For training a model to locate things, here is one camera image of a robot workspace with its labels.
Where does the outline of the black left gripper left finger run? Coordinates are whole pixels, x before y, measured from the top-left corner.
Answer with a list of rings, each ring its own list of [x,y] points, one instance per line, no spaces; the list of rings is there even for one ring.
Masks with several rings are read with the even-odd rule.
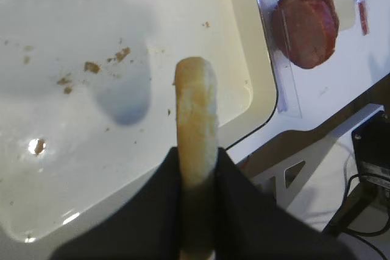
[[[177,148],[107,220],[63,244],[51,259],[178,259],[181,178]]]

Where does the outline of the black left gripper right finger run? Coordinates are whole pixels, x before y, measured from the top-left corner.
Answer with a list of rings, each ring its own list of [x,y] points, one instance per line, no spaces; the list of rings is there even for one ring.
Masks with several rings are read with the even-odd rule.
[[[342,242],[281,209],[218,150],[215,178],[217,259],[355,259]]]

